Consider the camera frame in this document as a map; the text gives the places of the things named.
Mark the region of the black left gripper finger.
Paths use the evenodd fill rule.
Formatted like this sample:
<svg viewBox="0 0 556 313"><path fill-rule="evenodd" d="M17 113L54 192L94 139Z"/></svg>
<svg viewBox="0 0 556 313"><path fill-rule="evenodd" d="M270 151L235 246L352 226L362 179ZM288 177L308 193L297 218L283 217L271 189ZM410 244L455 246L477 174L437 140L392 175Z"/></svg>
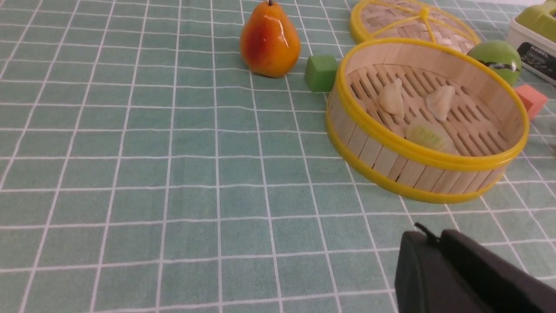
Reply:
<svg viewBox="0 0 556 313"><path fill-rule="evenodd" d="M556 292L457 230L425 226L400 242L395 292L401 313L553 313Z"/></svg>

